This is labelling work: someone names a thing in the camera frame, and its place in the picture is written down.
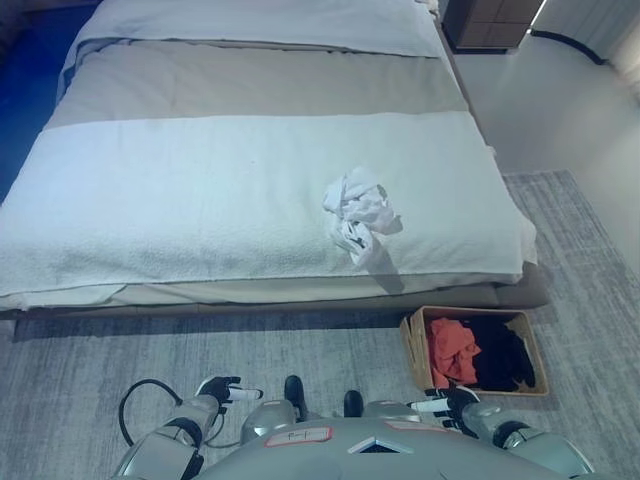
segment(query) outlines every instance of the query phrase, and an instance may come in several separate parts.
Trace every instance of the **crumpled white cloth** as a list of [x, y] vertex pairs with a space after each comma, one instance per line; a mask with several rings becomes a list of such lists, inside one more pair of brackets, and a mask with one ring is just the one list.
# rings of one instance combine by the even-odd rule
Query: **crumpled white cloth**
[[329, 185], [322, 206], [336, 216], [331, 238], [349, 252], [358, 267], [374, 258], [380, 246], [371, 232], [390, 233], [396, 217], [373, 173], [364, 167], [356, 167]]

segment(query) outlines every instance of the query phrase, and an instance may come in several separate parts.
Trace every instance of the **bed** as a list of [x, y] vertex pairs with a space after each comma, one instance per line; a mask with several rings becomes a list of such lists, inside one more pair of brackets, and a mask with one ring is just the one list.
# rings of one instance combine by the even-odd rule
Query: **bed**
[[[463, 92], [412, 0], [105, 0], [0, 209], [0, 317], [543, 304]], [[366, 268], [322, 210], [361, 165], [401, 220]]]

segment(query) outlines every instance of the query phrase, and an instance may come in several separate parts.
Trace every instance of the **gray carpet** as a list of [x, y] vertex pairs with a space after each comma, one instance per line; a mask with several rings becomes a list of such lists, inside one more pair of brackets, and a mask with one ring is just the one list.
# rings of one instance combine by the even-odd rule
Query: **gray carpet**
[[[552, 302], [531, 318], [552, 393], [489, 398], [566, 435], [598, 469], [640, 478], [638, 280], [568, 173], [510, 175], [506, 182], [539, 230]], [[240, 375], [277, 397], [284, 378], [297, 373], [310, 407], [323, 415], [339, 411], [351, 388], [370, 400], [419, 399], [398, 330], [380, 328], [398, 319], [313, 313], [22, 322], [13, 343], [0, 340], [0, 478], [108, 478], [126, 451], [118, 400], [143, 377], [186, 395], [211, 373]], [[134, 437], [171, 404], [145, 388], [128, 411]], [[231, 407], [221, 443], [236, 439], [252, 406]], [[212, 463], [226, 452], [205, 454]]]

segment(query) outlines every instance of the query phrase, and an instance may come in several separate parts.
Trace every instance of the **wooden nightstand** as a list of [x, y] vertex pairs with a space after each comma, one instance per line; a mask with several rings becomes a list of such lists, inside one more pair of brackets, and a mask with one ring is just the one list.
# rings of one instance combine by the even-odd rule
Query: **wooden nightstand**
[[442, 22], [457, 50], [516, 48], [543, 0], [450, 0]]

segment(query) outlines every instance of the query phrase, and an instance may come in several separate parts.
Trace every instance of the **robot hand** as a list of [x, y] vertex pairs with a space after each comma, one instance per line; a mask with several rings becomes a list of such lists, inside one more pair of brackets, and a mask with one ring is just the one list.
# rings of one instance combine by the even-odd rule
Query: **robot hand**
[[473, 390], [462, 386], [450, 388], [434, 388], [424, 391], [431, 400], [414, 402], [408, 406], [418, 412], [431, 412], [435, 417], [446, 417], [442, 422], [445, 428], [455, 428], [465, 435], [478, 438], [475, 432], [470, 430], [464, 422], [463, 411], [473, 403], [479, 403], [480, 399]]
[[[220, 405], [232, 403], [234, 400], [258, 400], [262, 398], [264, 395], [262, 390], [245, 390], [238, 387], [237, 384], [240, 383], [240, 380], [240, 377], [209, 377], [198, 387], [196, 397], [200, 395], [210, 395], [214, 397]], [[218, 413], [224, 415], [226, 411], [226, 407], [220, 407]]]

